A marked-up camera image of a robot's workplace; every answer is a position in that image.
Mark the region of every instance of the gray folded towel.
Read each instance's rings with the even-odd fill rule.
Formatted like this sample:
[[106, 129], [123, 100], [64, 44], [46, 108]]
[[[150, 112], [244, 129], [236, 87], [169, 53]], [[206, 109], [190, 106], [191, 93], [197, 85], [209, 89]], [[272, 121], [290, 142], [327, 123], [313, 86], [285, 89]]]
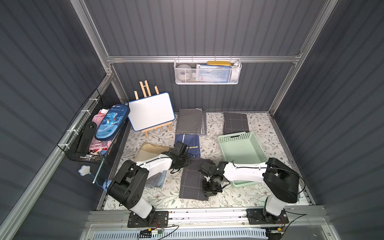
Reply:
[[175, 134], [201, 134], [203, 111], [198, 108], [179, 109]]

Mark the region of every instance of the mounting plate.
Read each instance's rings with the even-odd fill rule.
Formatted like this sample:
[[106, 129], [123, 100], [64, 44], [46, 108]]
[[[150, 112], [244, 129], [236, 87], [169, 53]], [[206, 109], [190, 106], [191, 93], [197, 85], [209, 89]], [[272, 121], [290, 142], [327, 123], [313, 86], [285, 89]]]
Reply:
[[[263, 220], [263, 209], [247, 209], [247, 218], [249, 225], [272, 224]], [[281, 211], [281, 215], [276, 217], [273, 224], [281, 224], [279, 219], [285, 224], [289, 223], [287, 213], [284, 209]]]
[[[168, 226], [168, 214], [169, 214], [168, 211], [155, 211], [154, 218], [156, 218], [155, 221], [157, 223], [159, 222], [157, 219], [160, 220], [160, 227]], [[133, 212], [131, 212], [129, 214], [129, 220], [128, 220], [127, 227], [128, 228], [156, 227], [156, 224], [154, 223], [153, 225], [148, 226], [148, 224], [141, 217], [139, 217], [137, 214], [133, 214]]]

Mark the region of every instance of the white vent grille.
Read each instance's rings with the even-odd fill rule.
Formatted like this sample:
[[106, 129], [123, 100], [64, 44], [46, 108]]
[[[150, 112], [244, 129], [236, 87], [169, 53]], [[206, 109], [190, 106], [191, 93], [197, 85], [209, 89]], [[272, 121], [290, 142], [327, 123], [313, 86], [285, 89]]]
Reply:
[[[162, 234], [152, 235], [151, 238], [143, 239], [159, 239], [171, 233], [172, 229], [167, 229]], [[137, 240], [139, 230], [124, 231], [98, 231], [95, 232], [94, 240]], [[199, 229], [178, 229], [164, 239], [218, 239], [218, 238], [241, 238], [241, 239], [268, 239], [265, 236], [265, 229], [260, 228], [199, 228]]]

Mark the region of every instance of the beige cloth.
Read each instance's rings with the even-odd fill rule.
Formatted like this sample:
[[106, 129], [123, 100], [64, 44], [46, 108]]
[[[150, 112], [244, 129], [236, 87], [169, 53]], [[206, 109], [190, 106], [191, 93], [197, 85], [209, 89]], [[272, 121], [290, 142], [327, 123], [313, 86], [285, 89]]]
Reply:
[[146, 160], [149, 160], [151, 158], [157, 157], [162, 152], [169, 151], [170, 147], [163, 147], [160, 145], [150, 144], [150, 143], [143, 143], [141, 145], [139, 152], [137, 153], [134, 162], [143, 162]]

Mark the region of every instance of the mint green basket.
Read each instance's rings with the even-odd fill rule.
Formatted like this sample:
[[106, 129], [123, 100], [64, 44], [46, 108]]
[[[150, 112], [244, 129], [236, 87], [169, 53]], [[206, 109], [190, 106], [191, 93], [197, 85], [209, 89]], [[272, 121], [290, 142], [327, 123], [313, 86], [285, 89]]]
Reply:
[[[223, 160], [235, 164], [259, 164], [266, 162], [266, 157], [261, 144], [253, 132], [237, 132], [218, 137]], [[244, 187], [258, 182], [233, 181], [233, 187]]]

